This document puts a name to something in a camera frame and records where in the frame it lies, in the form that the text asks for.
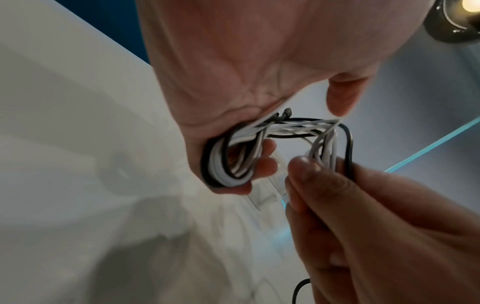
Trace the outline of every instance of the cable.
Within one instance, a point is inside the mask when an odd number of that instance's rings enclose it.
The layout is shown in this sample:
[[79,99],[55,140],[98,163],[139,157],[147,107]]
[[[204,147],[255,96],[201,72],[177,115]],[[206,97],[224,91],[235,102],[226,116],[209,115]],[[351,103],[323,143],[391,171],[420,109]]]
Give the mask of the cable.
[[296,285],[295,290],[293,291],[293,297],[291,299],[291,304],[297,304],[297,296],[299,294],[299,291],[303,286],[305,286],[307,284],[310,284],[310,279],[309,278],[301,280],[300,283],[298,283]]
[[[236,187],[252,178],[255,165],[262,155],[265,138],[301,138],[310,145],[309,157],[335,170],[337,161],[337,132],[343,129],[347,143],[345,149],[345,175],[353,180],[350,130],[340,119],[292,118],[292,110],[282,115],[275,113],[253,123],[239,124],[225,134],[210,139],[204,147],[200,171],[204,182],[211,188]],[[238,150],[236,159],[229,159],[229,150]]]

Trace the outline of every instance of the human hand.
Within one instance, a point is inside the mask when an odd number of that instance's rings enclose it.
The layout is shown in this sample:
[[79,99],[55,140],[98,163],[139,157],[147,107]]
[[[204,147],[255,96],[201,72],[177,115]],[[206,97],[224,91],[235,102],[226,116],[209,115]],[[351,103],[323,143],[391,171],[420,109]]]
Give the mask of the human hand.
[[[431,0],[137,0],[150,63],[183,133],[192,171],[209,138],[329,79],[345,115],[422,23]],[[266,141],[265,150],[275,149]],[[268,153],[256,176],[272,175]],[[226,189],[247,194],[251,185]]]
[[296,158],[286,214],[317,304],[478,303],[480,217],[411,180]]

